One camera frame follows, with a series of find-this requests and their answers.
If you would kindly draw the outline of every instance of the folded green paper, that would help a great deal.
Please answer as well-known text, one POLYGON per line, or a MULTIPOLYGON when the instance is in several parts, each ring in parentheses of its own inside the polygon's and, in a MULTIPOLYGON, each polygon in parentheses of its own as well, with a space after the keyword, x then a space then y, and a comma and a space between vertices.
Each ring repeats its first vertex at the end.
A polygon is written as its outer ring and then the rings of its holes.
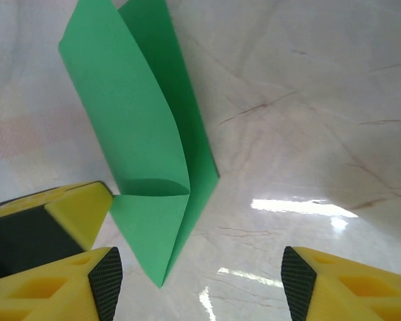
POLYGON ((164 0, 79 0, 59 51, 120 194, 112 216, 161 286, 218 175, 164 0))

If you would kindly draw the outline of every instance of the marble floor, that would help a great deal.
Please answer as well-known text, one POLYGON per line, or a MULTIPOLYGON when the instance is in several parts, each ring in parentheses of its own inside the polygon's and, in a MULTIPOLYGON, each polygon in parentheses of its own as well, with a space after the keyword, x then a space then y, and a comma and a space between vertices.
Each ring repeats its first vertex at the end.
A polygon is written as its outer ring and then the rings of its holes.
MULTIPOLYGON (((57 52, 75 4, 0 0, 0 201, 115 189, 57 52)), ((401 274, 401 1, 168 6, 221 180, 162 289, 107 217, 115 320, 290 320, 286 245, 401 274)))

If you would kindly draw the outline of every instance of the floor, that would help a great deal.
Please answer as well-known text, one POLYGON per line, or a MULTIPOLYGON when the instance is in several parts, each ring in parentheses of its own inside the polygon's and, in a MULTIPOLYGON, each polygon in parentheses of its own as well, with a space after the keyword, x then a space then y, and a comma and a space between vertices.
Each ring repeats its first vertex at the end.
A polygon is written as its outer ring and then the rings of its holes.
MULTIPOLYGON (((75 4, 0 0, 0 201, 115 189, 57 53, 75 4)), ((115 320, 290 320, 286 245, 401 274, 401 1, 168 6, 221 180, 162 289, 107 217, 115 320)))

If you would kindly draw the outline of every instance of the white marble surface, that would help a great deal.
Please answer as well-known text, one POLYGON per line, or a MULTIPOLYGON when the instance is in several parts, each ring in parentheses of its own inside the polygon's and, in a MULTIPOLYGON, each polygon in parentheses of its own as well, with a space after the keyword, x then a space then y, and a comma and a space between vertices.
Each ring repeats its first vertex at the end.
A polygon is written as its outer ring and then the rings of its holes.
MULTIPOLYGON (((0 0, 0 201, 113 185, 57 53, 75 4, 0 0)), ((168 5, 221 180, 162 289, 106 219, 115 320, 290 320, 286 245, 401 274, 401 0, 168 5)))

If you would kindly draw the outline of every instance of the black rubber pad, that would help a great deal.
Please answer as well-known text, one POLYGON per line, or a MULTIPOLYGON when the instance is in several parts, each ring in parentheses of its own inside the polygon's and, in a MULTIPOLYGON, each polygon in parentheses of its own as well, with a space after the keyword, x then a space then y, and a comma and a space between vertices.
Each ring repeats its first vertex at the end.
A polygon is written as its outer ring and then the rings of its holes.
POLYGON ((0 278, 81 252, 44 205, 0 217, 0 278))
POLYGON ((290 246, 283 252, 281 278, 293 321, 305 321, 315 287, 316 272, 290 246))
POLYGON ((100 321, 113 321, 123 272, 117 247, 113 247, 88 274, 100 321))

